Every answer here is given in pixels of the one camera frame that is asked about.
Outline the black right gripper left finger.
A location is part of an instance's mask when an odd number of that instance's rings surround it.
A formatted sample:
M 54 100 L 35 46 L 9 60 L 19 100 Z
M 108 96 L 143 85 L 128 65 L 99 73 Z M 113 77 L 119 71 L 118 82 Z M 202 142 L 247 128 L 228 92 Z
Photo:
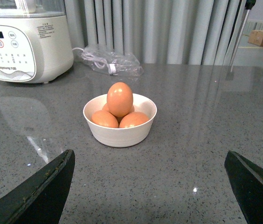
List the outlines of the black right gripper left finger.
M 66 150 L 0 199 L 0 224 L 57 224 L 75 168 Z

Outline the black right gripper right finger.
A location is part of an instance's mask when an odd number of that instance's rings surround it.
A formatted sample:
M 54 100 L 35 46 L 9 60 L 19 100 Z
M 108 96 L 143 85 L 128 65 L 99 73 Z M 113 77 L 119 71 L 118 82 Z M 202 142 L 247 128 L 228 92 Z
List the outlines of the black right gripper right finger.
M 224 167 L 248 224 L 263 224 L 263 168 L 235 151 L 228 151 Z

